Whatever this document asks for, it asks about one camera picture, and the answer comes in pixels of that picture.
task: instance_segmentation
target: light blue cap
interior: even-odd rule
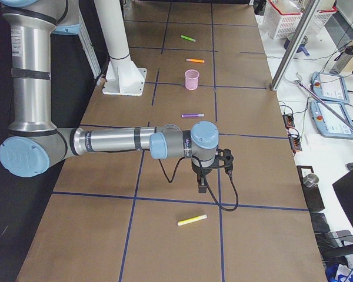
[[[60,25],[56,27],[56,30],[54,30],[52,33],[53,34],[58,34],[58,35],[77,35],[80,32],[80,24],[76,25]]]
[[[167,144],[163,133],[158,132],[151,135],[149,138],[149,146],[153,159],[167,158]]]
[[[47,152],[37,142],[26,137],[9,137],[0,146],[0,162],[11,173],[32,177],[49,168]]]
[[[9,7],[16,7],[16,8],[31,5],[36,1],[38,0],[0,0],[0,2],[3,3],[4,5]]]
[[[211,122],[198,122],[191,129],[191,138],[203,149],[213,149],[218,145],[218,129]]]

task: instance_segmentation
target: power strip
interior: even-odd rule
[[[295,127],[292,115],[282,115],[282,119],[284,120],[284,125],[286,129]],[[290,147],[292,148],[292,151],[294,153],[302,151],[302,147],[299,144],[299,140],[297,138],[288,135],[288,139],[289,139]]]

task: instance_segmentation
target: basket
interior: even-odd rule
[[[302,12],[295,14],[282,14],[275,6],[278,0],[267,0],[265,6],[263,24],[267,27],[273,39],[286,38],[289,33],[293,33],[297,28]],[[292,0],[297,6],[301,7],[304,0]],[[315,19],[310,23],[306,35],[317,35],[328,22],[329,18],[336,13],[337,9],[332,7],[330,11],[318,11]]]

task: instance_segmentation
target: white support leg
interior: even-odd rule
[[[144,89],[146,69],[131,61],[120,0],[94,0],[105,37],[110,64],[104,94],[140,96]]]

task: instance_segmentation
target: purple marker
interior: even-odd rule
[[[204,116],[204,114],[203,113],[183,113],[182,114],[182,117],[184,118],[184,117],[188,117],[188,118],[191,118],[191,117],[193,117],[193,118],[201,118],[201,117],[203,117]]]

